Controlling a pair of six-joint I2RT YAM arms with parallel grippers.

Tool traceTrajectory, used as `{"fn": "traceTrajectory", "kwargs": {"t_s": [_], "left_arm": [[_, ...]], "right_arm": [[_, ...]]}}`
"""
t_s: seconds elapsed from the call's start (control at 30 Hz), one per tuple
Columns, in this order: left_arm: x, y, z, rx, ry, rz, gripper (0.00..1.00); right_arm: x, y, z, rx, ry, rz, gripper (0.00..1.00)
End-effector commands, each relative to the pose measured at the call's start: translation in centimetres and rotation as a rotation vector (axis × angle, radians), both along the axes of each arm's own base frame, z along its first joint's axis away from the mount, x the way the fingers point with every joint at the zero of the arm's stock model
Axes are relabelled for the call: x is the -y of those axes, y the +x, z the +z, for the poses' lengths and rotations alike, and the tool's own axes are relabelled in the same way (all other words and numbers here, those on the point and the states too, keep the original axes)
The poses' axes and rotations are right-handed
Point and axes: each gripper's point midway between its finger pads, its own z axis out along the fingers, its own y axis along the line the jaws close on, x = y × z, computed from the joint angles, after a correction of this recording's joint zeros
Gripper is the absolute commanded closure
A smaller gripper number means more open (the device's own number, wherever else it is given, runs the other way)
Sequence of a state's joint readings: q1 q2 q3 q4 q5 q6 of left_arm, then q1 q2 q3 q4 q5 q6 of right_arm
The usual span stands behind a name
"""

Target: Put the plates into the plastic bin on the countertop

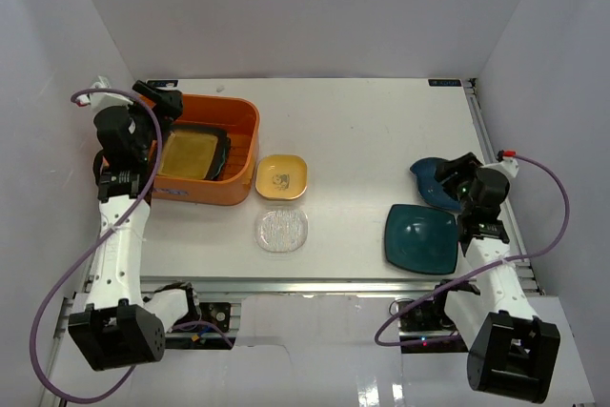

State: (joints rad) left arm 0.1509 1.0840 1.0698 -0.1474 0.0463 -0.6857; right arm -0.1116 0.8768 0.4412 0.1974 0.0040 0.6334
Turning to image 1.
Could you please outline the dark blue leaf plate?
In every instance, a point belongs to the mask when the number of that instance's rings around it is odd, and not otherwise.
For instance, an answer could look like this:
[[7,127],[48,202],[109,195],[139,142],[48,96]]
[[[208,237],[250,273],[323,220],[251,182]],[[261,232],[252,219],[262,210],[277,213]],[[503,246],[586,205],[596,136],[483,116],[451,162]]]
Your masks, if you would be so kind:
[[459,203],[435,180],[437,165],[443,161],[444,158],[440,157],[424,157],[411,165],[410,172],[415,178],[420,197],[427,205],[443,211],[459,213]]

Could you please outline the amber black-rimmed square plate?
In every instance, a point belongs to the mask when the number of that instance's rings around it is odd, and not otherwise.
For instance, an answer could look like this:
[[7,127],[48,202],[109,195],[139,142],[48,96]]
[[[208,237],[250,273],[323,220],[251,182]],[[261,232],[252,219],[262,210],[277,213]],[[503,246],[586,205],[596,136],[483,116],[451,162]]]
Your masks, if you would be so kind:
[[211,171],[228,136],[223,129],[182,124],[172,127],[164,138],[159,176],[195,181],[212,181]]

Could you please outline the teal square large plate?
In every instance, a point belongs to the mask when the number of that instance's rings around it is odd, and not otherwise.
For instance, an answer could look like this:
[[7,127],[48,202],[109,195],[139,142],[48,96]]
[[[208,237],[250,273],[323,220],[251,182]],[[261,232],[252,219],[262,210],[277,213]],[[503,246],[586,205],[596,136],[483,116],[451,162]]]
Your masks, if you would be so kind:
[[450,275],[458,264],[458,226],[443,210],[394,204],[383,236],[385,259],[393,266],[420,275]]

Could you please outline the teal scalloped round plate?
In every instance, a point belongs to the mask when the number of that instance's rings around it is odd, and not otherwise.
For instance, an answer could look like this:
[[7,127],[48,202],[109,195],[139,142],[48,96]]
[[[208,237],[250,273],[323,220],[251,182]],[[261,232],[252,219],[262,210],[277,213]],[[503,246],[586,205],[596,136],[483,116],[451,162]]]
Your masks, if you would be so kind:
[[220,176],[221,172],[224,169],[224,166],[227,161],[227,150],[223,150],[218,158],[218,160],[214,163],[214,169],[211,171],[210,179],[215,181]]

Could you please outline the black floral square plate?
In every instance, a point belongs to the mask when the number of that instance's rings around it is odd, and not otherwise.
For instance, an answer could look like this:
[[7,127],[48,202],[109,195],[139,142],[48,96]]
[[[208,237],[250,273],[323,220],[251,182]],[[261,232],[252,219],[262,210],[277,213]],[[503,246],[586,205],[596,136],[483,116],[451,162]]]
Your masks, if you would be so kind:
[[218,181],[224,180],[224,175],[229,166],[229,161],[231,158],[232,146],[233,146],[233,141],[229,136],[227,136],[225,139],[225,145],[224,145],[223,154],[222,154],[222,164],[219,169],[218,176],[217,176]]

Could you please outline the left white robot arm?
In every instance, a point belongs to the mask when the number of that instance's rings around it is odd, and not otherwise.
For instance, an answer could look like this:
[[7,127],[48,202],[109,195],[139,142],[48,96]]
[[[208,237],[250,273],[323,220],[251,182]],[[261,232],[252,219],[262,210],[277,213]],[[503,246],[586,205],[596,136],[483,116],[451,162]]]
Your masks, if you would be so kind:
[[141,80],[132,89],[144,102],[118,92],[93,99],[93,124],[101,146],[93,160],[100,211],[100,245],[84,311],[69,317],[69,334],[95,371],[157,362],[166,334],[190,330],[201,306],[189,282],[141,291],[143,233],[163,138],[183,112],[179,91]]

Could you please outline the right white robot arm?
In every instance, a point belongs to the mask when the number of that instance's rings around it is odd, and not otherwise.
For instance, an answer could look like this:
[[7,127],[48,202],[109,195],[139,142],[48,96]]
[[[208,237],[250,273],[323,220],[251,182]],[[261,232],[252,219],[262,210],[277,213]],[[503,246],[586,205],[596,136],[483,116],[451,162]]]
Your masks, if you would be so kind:
[[457,328],[467,349],[472,390],[535,404],[548,396],[560,345],[523,291],[500,206],[519,171],[508,153],[484,165],[473,153],[437,165],[435,179],[460,205],[458,245],[474,275],[430,306],[441,329]]

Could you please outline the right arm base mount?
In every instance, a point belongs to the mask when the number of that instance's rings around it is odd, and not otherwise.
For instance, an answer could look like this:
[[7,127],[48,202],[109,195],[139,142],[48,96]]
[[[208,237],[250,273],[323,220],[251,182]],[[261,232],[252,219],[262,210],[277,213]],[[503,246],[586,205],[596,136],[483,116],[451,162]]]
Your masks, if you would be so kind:
[[479,288],[470,281],[465,281],[439,295],[426,299],[399,319],[398,328],[402,333],[429,335],[433,332],[444,332],[447,336],[457,336],[455,323],[445,313],[445,305],[450,292],[468,293],[480,296]]

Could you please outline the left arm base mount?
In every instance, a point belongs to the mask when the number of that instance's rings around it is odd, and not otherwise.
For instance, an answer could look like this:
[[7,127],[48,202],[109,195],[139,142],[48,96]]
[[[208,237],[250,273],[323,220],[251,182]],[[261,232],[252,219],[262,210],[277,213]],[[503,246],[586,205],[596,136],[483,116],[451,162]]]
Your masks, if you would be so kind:
[[231,350],[231,306],[201,302],[190,282],[175,282],[144,297],[145,309],[162,322],[168,349]]

